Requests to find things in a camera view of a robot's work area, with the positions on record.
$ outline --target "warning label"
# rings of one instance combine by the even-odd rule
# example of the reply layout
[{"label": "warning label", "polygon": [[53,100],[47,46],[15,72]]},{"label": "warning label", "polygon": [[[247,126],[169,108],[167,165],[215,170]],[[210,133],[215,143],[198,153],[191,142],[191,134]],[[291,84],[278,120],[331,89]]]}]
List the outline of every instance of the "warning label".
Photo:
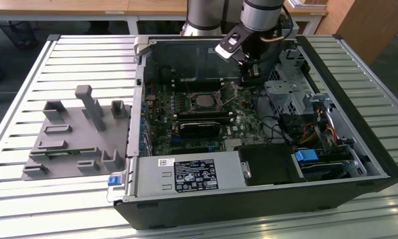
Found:
[{"label": "warning label", "polygon": [[218,189],[213,159],[174,162],[174,179],[178,193]]}]

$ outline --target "blue tab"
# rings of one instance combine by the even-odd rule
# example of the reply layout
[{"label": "blue tab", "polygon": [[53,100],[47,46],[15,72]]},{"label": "blue tab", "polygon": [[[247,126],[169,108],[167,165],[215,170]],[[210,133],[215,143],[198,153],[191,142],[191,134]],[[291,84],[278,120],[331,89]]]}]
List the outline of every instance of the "blue tab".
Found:
[{"label": "blue tab", "polygon": [[107,186],[122,185],[122,175],[110,176],[107,179]]},{"label": "blue tab", "polygon": [[294,153],[294,156],[297,157],[298,161],[318,160],[315,150],[313,149],[298,150],[298,152]]}]

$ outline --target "motherboard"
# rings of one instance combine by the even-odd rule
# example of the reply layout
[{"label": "motherboard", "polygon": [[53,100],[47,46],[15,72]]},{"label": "motherboard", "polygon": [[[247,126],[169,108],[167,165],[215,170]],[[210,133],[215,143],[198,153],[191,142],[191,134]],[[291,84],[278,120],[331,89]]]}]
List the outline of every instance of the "motherboard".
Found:
[{"label": "motherboard", "polygon": [[241,145],[263,144],[254,90],[223,79],[201,84],[183,79],[150,82],[145,117],[153,155],[233,151]]}]

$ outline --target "gray robotic arm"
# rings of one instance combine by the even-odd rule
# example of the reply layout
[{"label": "gray robotic arm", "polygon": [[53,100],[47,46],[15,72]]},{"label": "gray robotic arm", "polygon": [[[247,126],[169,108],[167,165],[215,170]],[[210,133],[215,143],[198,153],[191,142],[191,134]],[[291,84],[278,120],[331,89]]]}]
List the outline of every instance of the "gray robotic arm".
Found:
[{"label": "gray robotic arm", "polygon": [[[189,0],[182,35],[221,35],[221,21],[227,15],[239,13],[239,23],[221,40],[215,52],[226,61],[235,60],[241,74],[245,75],[254,65],[265,61],[261,55],[269,44],[279,42],[291,33],[294,23],[283,2],[285,0]],[[290,21],[285,36],[281,35],[279,24],[282,9]]]}]

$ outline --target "barcode sticker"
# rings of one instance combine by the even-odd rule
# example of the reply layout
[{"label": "barcode sticker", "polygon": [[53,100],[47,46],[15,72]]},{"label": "barcode sticker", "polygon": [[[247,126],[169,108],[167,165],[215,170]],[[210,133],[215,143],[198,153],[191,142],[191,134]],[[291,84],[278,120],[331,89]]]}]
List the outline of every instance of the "barcode sticker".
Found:
[{"label": "barcode sticker", "polygon": [[158,160],[158,166],[173,166],[174,165],[174,160],[173,158],[159,158]]},{"label": "barcode sticker", "polygon": [[105,11],[106,14],[125,14],[123,11]]}]

